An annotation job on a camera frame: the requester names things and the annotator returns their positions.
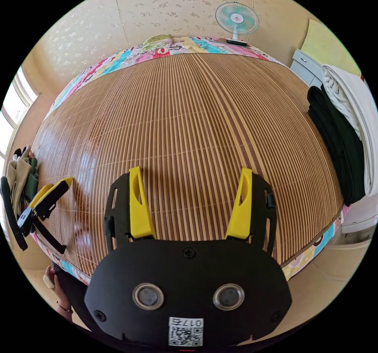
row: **colorful patchwork bedspread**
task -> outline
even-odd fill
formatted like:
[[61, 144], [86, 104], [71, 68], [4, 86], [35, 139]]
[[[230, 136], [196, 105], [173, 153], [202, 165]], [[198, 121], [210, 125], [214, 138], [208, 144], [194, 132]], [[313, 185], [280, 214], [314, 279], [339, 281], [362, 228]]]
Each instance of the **colorful patchwork bedspread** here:
[[133, 46], [127, 50], [118, 52], [110, 57], [103, 59], [97, 64], [90, 66], [85, 71], [74, 77], [59, 93], [52, 104], [45, 119], [57, 109], [64, 101], [73, 95], [78, 89], [82, 88], [100, 76], [110, 74], [121, 68], [130, 67], [137, 63], [142, 63], [150, 59], [156, 59], [176, 54], [190, 53], [213, 53], [213, 54], [234, 54], [257, 58], [264, 61], [283, 63], [277, 61], [270, 55], [264, 53], [254, 46], [242, 47], [227, 44], [225, 40], [210, 37], [179, 37], [174, 38], [173, 45], [169, 48], [160, 48], [144, 54], [139, 54], [142, 45]]
[[[338, 228], [340, 228], [341, 224], [344, 221], [345, 215], [347, 214], [350, 206], [345, 206], [341, 210], [340, 214], [337, 216], [336, 220], [332, 223], [332, 225], [317, 239], [317, 241], [309, 248], [307, 248], [304, 252], [299, 254], [297, 258], [293, 259], [288, 265], [285, 265], [282, 270], [285, 274], [286, 280], [288, 281], [291, 277], [295, 274], [300, 272], [323, 248], [324, 246], [330, 241], [330, 239], [335, 235]], [[70, 264], [68, 261], [64, 260], [63, 258], [59, 257], [56, 253], [50, 251], [38, 238], [38, 236], [34, 233], [31, 233], [33, 239], [37, 242], [37, 244], [41, 247], [41, 249], [50, 257], [50, 259], [58, 264], [63, 270], [70, 273], [72, 276], [80, 280], [81, 282], [89, 285], [91, 281], [91, 277], [87, 274], [83, 273], [81, 270]]]

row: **floral wallpaper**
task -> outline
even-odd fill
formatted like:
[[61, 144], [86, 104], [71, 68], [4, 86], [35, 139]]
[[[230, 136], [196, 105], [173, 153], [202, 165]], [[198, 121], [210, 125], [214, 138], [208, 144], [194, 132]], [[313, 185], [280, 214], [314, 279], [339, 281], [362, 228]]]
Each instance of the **floral wallpaper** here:
[[226, 1], [253, 7], [253, 0], [86, 0], [57, 21], [35, 47], [40, 65], [63, 88], [85, 68], [158, 34], [230, 37], [215, 20]]

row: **pillow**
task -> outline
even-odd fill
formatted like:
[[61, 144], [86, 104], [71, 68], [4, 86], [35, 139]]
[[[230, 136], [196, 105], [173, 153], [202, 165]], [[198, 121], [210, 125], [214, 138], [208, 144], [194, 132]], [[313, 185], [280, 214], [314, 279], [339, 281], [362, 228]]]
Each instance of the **pillow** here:
[[144, 54], [149, 51], [155, 51], [162, 47], [170, 47], [173, 44], [173, 38], [170, 34], [161, 34], [151, 37], [143, 42], [139, 54]]

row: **bracelet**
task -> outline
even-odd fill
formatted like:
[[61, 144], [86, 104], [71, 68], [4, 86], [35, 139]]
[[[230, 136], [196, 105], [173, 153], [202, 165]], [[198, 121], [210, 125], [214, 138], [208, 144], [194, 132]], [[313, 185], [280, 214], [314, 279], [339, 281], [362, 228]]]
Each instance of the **bracelet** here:
[[68, 312], [70, 315], [72, 315], [72, 314], [74, 313], [72, 310], [67, 310], [67, 309], [65, 309], [64, 307], [62, 307], [62, 306], [59, 304], [58, 301], [56, 301], [56, 303], [58, 304], [58, 306], [59, 306], [61, 309], [63, 309], [65, 312]]

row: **bamboo mat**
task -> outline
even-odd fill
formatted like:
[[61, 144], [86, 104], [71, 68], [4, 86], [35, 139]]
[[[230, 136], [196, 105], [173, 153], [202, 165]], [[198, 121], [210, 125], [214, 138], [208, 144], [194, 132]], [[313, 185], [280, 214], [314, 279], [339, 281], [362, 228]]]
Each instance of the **bamboo mat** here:
[[307, 115], [307, 90], [282, 65], [202, 53], [146, 61], [78, 90], [42, 123], [32, 146], [39, 189], [74, 177], [44, 222], [67, 245], [63, 258], [93, 273], [107, 254], [109, 188], [137, 165], [158, 239], [223, 239], [245, 166], [272, 185], [273, 256], [287, 262], [342, 206]]

